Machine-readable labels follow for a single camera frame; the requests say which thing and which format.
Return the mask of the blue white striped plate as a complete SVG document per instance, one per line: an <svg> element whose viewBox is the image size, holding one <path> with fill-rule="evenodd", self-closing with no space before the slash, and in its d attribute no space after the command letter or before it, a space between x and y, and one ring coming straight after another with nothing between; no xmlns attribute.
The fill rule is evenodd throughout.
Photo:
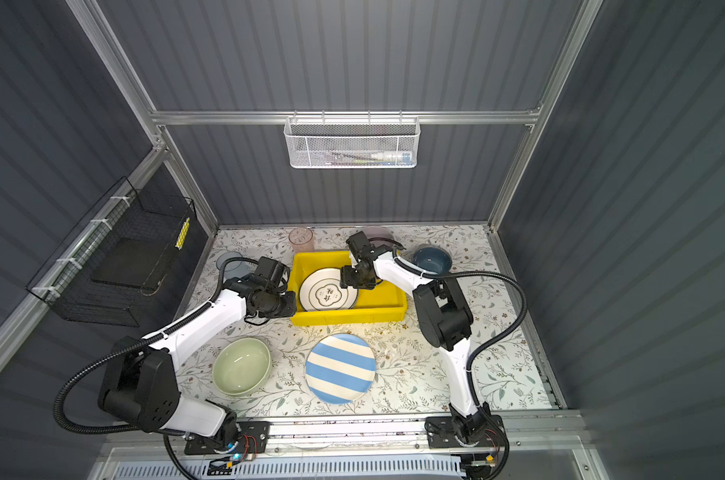
<svg viewBox="0 0 725 480"><path fill-rule="evenodd" d="M306 383L322 402L352 403L372 386L377 364L373 350L352 334L330 335L318 342L306 358Z"/></svg>

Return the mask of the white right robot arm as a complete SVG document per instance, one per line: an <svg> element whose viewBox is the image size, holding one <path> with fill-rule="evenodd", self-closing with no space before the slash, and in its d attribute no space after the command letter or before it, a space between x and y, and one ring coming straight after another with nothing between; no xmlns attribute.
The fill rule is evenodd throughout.
<svg viewBox="0 0 725 480"><path fill-rule="evenodd" d="M348 237L346 245L352 264L342 267L340 284L372 290L384 281L410 296L420 332L437 349L443 362L456 440L464 445L478 442L486 428L486 418L472 397L468 382L473 315L458 282L401 259L390 246L373 245L363 232Z"/></svg>

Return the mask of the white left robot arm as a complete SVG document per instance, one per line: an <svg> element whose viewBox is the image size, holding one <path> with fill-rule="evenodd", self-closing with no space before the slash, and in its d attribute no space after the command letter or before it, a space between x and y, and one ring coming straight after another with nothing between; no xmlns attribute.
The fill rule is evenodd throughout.
<svg viewBox="0 0 725 480"><path fill-rule="evenodd" d="M290 268L268 257L240 279L218 279L212 297L196 310L146 335L148 345L106 363L98 407L146 433L187 433L221 446L240 437L232 410L183 394L176 373L220 331L252 318L270 320L296 313L288 290Z"/></svg>

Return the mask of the white flower pattern plate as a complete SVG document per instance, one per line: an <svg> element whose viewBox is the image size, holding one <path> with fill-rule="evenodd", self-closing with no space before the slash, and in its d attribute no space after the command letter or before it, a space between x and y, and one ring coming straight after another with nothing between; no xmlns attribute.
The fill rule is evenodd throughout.
<svg viewBox="0 0 725 480"><path fill-rule="evenodd" d="M348 310L358 302L358 290L342 287L340 268L324 268L308 275L300 290L298 300L304 311Z"/></svg>

